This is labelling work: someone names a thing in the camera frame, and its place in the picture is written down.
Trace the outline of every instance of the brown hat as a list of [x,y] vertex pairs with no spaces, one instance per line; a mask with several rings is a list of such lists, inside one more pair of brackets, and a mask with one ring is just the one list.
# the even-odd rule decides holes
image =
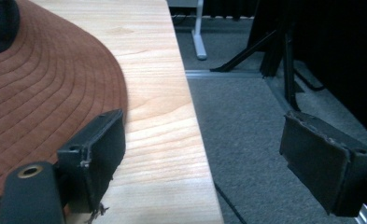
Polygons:
[[[12,170],[56,162],[56,150],[96,115],[127,110],[122,72],[105,46],[27,0],[16,3],[0,1],[10,20],[0,29],[0,195]],[[8,43],[12,21],[18,29]]]

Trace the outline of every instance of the wooden table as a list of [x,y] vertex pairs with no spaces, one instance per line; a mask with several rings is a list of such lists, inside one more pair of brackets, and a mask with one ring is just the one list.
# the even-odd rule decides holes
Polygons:
[[126,78],[127,151],[96,223],[222,223],[166,1],[34,2],[97,37]]

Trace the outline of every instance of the tripod leg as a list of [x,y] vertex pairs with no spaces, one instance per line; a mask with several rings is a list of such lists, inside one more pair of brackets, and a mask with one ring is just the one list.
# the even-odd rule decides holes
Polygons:
[[285,98],[294,110],[300,111],[296,102],[296,90],[294,86],[294,65],[293,65],[293,47],[292,47],[292,29],[285,33],[283,43],[283,63],[285,79]]
[[239,54],[233,57],[229,62],[225,63],[223,66],[218,68],[210,69],[211,72],[228,72],[235,68],[239,63],[245,60],[247,57],[256,52],[259,48],[267,44],[270,40],[274,39],[276,31],[263,37],[261,40],[257,41],[253,46],[242,50]]

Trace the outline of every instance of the wood grain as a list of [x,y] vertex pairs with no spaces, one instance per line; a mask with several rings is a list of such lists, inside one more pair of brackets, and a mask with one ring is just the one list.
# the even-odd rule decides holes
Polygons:
[[127,151],[95,222],[222,223],[166,1],[34,2],[97,37],[125,75]]

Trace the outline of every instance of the gray carpet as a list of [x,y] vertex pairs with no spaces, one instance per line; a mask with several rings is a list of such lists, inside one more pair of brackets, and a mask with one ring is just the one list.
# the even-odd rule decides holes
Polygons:
[[[193,21],[187,18],[176,26],[186,70],[204,70],[226,63],[245,47],[252,23],[249,19],[204,20],[208,59],[198,61],[190,34]],[[250,73],[247,77],[189,78],[215,182],[247,223],[356,223],[353,218],[327,216],[279,155],[283,115],[287,110],[280,97],[283,78],[281,71],[273,79],[254,73],[261,56],[256,53],[234,69],[235,73]],[[313,83],[321,85],[304,64],[296,62],[296,67]],[[327,90],[313,92],[300,80],[297,83],[304,90],[297,94],[303,112],[325,119],[367,145],[367,131]],[[219,202],[225,223],[240,223],[220,197]]]

